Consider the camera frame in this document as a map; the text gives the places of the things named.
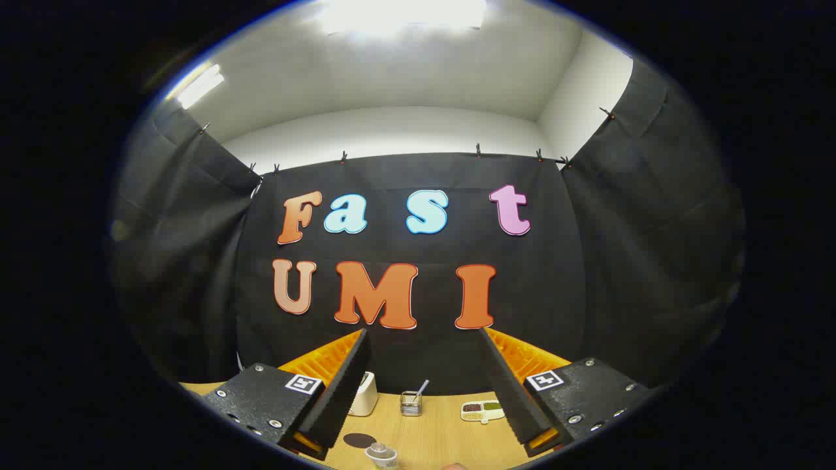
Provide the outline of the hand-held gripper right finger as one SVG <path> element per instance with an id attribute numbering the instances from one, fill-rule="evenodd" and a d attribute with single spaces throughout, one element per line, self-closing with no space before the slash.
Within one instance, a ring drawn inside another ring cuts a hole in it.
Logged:
<path id="1" fill-rule="evenodd" d="M 601 359 L 568 361 L 495 328 L 479 332 L 479 346 L 490 386 L 531 458 L 603 432 L 656 395 Z"/>

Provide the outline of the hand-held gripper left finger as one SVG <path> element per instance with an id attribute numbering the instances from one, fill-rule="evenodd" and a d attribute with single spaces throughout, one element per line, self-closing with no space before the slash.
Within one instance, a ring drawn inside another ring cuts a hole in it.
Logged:
<path id="1" fill-rule="evenodd" d="M 364 328 L 281 367 L 254 363 L 201 396 L 233 426 L 287 451 L 325 459 L 370 360 Z"/>

